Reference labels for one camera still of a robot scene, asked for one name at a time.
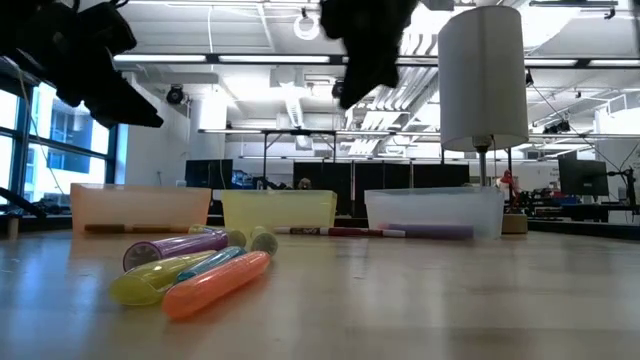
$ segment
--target table surface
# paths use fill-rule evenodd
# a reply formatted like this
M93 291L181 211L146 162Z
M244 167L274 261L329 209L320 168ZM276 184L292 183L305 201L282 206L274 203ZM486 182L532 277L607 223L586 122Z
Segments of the table surface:
M0 359L608 359L640 351L640 245L280 236L267 274L188 322L107 287L136 240L0 241Z

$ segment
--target yellow highlighter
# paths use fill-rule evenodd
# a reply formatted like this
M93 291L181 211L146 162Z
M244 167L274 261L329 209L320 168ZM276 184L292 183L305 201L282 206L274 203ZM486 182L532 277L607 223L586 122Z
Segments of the yellow highlighter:
M109 287L109 294L122 305L158 303L174 284L178 274L214 253L215 251L203 251L138 266L115 279Z

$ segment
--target purple marker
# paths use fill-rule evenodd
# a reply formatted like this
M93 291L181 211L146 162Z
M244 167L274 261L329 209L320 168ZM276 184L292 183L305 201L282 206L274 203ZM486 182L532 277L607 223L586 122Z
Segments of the purple marker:
M201 251L219 251L227 247L229 237L224 231L208 234L185 235L158 241L142 241L133 244L122 258L124 271L152 261Z

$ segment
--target window frame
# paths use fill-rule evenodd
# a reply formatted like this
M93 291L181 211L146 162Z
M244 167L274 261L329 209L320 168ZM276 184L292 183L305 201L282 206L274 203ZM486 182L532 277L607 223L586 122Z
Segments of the window frame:
M28 101L33 101L34 88L38 85L39 84L25 83ZM27 105L20 82L17 79L0 73L0 90L13 94L20 100L18 101L18 111L16 112L15 130L0 127L1 135L5 135L13 139L13 155L11 159L9 190L20 195L24 194L29 144L47 146L55 150L102 159L105 161L104 182L105 184L114 183L118 126L114 126L109 130L108 149L106 154L66 144L60 141L38 138L37 136L29 133L31 128L31 119L29 119L29 114L27 114Z

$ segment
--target orange object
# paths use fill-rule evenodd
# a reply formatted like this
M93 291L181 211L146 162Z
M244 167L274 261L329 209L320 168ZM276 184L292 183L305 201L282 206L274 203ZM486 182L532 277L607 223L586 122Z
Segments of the orange object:
M165 295L162 310L174 320L188 317L264 273L270 260L255 251L182 282Z

